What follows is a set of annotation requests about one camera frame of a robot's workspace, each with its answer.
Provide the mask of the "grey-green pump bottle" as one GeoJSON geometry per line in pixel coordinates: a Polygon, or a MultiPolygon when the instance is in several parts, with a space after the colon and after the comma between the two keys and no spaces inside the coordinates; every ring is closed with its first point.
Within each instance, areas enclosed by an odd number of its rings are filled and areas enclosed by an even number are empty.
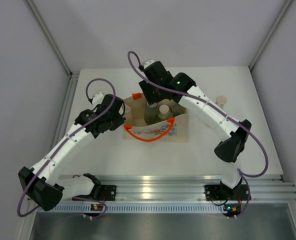
{"type": "Polygon", "coordinates": [[[153,125],[157,123],[158,120],[159,105],[158,103],[153,103],[149,105],[148,102],[145,104],[144,109],[144,121],[147,125],[153,125]]]}

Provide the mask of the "canvas bag with orange handles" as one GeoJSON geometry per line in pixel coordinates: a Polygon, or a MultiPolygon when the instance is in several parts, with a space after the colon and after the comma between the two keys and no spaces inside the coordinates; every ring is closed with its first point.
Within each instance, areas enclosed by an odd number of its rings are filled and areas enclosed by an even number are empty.
{"type": "Polygon", "coordinates": [[[164,105],[170,109],[169,118],[160,120],[155,124],[147,125],[144,121],[146,98],[143,93],[134,93],[131,97],[123,100],[125,103],[125,114],[123,126],[123,139],[139,140],[142,142],[154,142],[159,139],[165,142],[189,141],[189,115],[185,108],[185,114],[173,117],[171,106],[176,104],[168,100],[164,105]]]}

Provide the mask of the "beige pump bottle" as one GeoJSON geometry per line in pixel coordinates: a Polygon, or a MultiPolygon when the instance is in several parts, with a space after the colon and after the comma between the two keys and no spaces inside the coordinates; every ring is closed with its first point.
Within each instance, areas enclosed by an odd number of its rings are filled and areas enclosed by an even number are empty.
{"type": "Polygon", "coordinates": [[[215,104],[222,110],[224,109],[224,106],[227,102],[228,99],[224,95],[217,96],[215,100],[215,104]]]}

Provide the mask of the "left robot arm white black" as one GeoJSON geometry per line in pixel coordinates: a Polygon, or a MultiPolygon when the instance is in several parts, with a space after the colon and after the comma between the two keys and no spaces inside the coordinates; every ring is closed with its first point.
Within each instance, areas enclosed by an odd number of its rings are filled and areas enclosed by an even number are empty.
{"type": "Polygon", "coordinates": [[[86,109],[75,119],[61,141],[31,168],[18,172],[25,194],[44,211],[52,210],[60,201],[73,198],[102,199],[100,180],[90,173],[70,179],[59,179],[76,155],[100,134],[114,131],[124,124],[123,99],[101,91],[94,95],[96,107],[86,109]]]}

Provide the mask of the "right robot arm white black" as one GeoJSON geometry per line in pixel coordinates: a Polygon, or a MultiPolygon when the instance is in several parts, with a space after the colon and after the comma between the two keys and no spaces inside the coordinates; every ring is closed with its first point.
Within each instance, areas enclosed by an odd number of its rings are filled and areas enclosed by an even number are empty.
{"type": "Polygon", "coordinates": [[[215,132],[220,142],[214,153],[225,163],[219,190],[225,198],[232,199],[239,193],[242,183],[237,158],[245,149],[252,124],[247,119],[237,124],[232,123],[227,113],[215,105],[196,82],[183,72],[172,76],[160,61],[155,60],[147,60],[138,68],[147,78],[140,81],[139,86],[149,105],[173,100],[215,132]]]}

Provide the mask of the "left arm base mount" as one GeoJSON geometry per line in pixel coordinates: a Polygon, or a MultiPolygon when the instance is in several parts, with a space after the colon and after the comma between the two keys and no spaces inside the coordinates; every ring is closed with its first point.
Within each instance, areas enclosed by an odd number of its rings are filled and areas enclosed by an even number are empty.
{"type": "Polygon", "coordinates": [[[116,185],[101,185],[97,200],[101,202],[113,202],[116,200],[117,186],[116,185]]]}

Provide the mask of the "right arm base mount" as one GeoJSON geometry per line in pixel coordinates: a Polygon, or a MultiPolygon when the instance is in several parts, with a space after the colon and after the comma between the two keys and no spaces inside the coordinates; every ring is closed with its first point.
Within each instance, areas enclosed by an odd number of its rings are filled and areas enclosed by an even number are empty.
{"type": "Polygon", "coordinates": [[[229,188],[223,184],[208,184],[204,186],[205,196],[208,201],[242,201],[248,199],[249,190],[245,184],[229,188]]]}

